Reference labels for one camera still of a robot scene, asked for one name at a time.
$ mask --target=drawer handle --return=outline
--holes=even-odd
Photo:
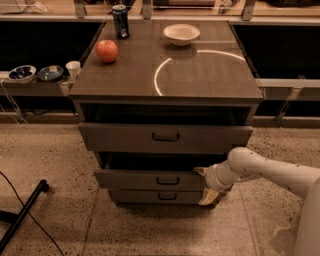
[[[174,138],[169,138],[169,137],[161,137],[156,135],[154,132],[152,133],[152,139],[154,141],[166,141],[166,142],[176,142],[180,139],[180,134],[177,133]]]
[[[175,185],[178,185],[179,182],[180,182],[179,177],[177,177],[176,180],[173,180],[173,181],[168,181],[168,180],[166,180],[166,181],[164,181],[164,180],[161,181],[161,178],[157,177],[157,183],[158,183],[159,185],[175,186]]]
[[[176,200],[177,199],[177,194],[172,193],[172,194],[161,194],[158,193],[158,198],[159,200]]]

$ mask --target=speckled floor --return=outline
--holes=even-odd
[[[266,157],[320,167],[320,129],[255,128],[249,148]],[[0,170],[23,200],[50,185],[31,213],[64,255],[292,255],[302,200],[259,179],[237,184],[214,209],[117,207],[93,176],[98,165],[76,125],[0,125]],[[0,209],[20,210],[0,177]],[[0,222],[0,237],[8,225]],[[61,255],[27,216],[3,252]]]

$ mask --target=wooden cabinet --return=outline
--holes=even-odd
[[[100,38],[116,42],[118,59],[104,65],[92,52],[70,92],[116,203],[198,204],[205,181],[193,168],[224,161],[252,133],[262,93],[228,23],[183,22],[201,31],[186,47],[163,35],[174,21],[131,21],[127,40],[107,22]]]

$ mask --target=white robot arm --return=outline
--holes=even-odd
[[[197,167],[207,189],[200,204],[209,204],[234,183],[263,177],[305,199],[298,229],[295,256],[320,255],[320,169],[275,161],[247,148],[234,148],[228,159]]]

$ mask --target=dark countertop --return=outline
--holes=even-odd
[[[163,30],[176,23],[196,26],[199,38],[189,46],[171,44]],[[262,100],[227,22],[129,20],[129,29],[130,38],[119,40],[113,22],[107,21],[99,40],[114,40],[119,56],[103,64],[93,50],[70,92],[72,99]]]

